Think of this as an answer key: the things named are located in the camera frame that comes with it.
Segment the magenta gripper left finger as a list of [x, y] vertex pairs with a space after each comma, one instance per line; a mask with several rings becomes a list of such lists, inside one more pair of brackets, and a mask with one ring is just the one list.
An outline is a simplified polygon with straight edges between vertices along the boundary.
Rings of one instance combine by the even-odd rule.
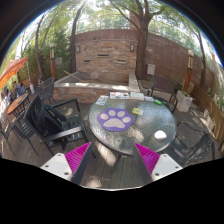
[[91, 143], [88, 142], [66, 154], [57, 153], [41, 169], [79, 185], [91, 154]]

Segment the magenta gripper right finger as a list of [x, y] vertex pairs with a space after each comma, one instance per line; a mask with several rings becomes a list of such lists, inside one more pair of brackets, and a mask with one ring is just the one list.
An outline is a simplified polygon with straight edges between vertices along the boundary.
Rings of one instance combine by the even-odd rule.
[[158, 154], [138, 143], [135, 144], [133, 154], [144, 185], [182, 169], [168, 154]]

